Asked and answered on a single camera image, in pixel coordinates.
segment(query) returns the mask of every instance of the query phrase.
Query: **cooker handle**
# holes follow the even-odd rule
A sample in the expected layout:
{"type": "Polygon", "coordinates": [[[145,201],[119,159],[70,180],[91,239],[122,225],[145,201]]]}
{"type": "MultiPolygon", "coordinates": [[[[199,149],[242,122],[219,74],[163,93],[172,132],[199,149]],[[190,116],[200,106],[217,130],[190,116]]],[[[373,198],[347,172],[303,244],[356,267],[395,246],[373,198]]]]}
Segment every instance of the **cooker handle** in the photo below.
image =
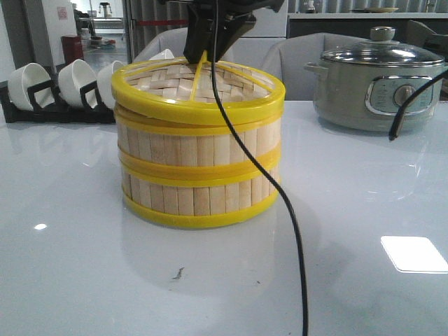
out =
{"type": "Polygon", "coordinates": [[[303,66],[305,70],[314,72],[318,74],[322,79],[326,79],[328,75],[328,68],[317,65],[316,63],[310,62],[303,66]]]}

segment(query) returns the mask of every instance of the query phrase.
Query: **woven bamboo lid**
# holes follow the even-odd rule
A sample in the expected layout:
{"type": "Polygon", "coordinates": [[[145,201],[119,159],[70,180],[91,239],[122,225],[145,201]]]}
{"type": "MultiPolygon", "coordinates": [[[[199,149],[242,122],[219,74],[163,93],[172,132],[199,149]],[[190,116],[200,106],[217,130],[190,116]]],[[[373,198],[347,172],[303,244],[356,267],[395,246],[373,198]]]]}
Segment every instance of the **woven bamboo lid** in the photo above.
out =
{"type": "MultiPolygon", "coordinates": [[[[263,71],[218,62],[219,96],[231,121],[252,123],[283,110],[285,88],[263,71]]],[[[124,66],[112,77],[117,104],[143,116],[176,123],[223,125],[211,86],[211,64],[184,57],[124,66]]]]}

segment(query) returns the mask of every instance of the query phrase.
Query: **black cable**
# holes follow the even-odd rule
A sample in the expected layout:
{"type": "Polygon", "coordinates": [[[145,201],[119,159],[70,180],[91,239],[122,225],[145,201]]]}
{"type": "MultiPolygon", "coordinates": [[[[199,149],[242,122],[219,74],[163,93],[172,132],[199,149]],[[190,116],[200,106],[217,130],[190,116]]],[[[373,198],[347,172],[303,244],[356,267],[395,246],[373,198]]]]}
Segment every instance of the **black cable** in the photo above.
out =
{"type": "Polygon", "coordinates": [[[239,137],[237,131],[233,127],[230,122],[227,113],[225,112],[224,106],[221,102],[221,99],[218,95],[218,88],[216,87],[216,44],[217,44],[217,36],[218,36],[218,20],[219,20],[219,12],[218,12],[218,0],[214,2],[213,8],[213,27],[212,27],[212,41],[213,48],[211,49],[211,84],[213,88],[213,95],[215,97],[216,103],[218,105],[219,111],[227,124],[232,136],[237,141],[239,147],[243,150],[244,154],[247,155],[250,161],[257,167],[257,169],[265,176],[265,178],[277,189],[281,198],[285,202],[286,207],[288,208],[289,215],[291,217],[291,221],[293,222],[294,233],[295,233],[295,241],[297,244],[297,255],[299,258],[299,269],[300,269],[300,281],[301,281],[301,290],[302,290],[302,336],[308,335],[308,327],[309,327],[309,312],[308,312],[308,294],[307,294],[307,277],[305,275],[305,258],[303,253],[303,245],[302,238],[299,230],[298,220],[295,217],[295,212],[291,201],[289,200],[286,192],[279,185],[277,181],[266,171],[266,169],[254,158],[249,149],[244,145],[244,142],[239,137]]]}
{"type": "Polygon", "coordinates": [[[398,138],[398,134],[400,133],[401,127],[403,126],[403,122],[405,121],[405,111],[406,108],[412,104],[412,102],[427,88],[434,85],[436,82],[440,81],[445,75],[448,74],[448,70],[443,71],[440,75],[437,75],[433,79],[424,83],[421,87],[419,87],[413,94],[409,96],[405,100],[405,102],[398,109],[397,114],[395,114],[395,118],[393,119],[391,129],[389,130],[389,140],[393,141],[398,138]]]}

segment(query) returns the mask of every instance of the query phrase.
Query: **white table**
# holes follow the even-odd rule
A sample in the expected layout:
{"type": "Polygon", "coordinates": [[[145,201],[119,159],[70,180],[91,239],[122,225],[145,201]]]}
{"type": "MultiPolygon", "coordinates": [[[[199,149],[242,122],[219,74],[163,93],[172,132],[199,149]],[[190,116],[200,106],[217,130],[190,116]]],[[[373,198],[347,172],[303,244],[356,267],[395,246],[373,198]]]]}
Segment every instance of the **white table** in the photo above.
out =
{"type": "MultiPolygon", "coordinates": [[[[122,202],[116,137],[115,125],[0,122],[0,335],[299,335],[281,200],[215,230],[148,223],[122,202]]],[[[448,104],[389,142],[286,103],[282,181],[310,335],[447,335],[448,274],[399,272],[381,243],[427,237],[448,258],[447,163],[448,104]]]]}

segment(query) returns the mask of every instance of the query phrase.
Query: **red trash can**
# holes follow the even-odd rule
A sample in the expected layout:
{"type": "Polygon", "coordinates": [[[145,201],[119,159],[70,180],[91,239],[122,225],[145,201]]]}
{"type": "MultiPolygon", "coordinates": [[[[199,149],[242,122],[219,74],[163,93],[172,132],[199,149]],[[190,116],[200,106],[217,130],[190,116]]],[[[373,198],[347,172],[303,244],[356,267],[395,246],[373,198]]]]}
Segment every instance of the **red trash can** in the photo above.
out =
{"type": "Polygon", "coordinates": [[[62,51],[64,52],[65,64],[68,65],[78,58],[83,59],[83,44],[81,37],[77,35],[67,35],[61,37],[62,51]]]}

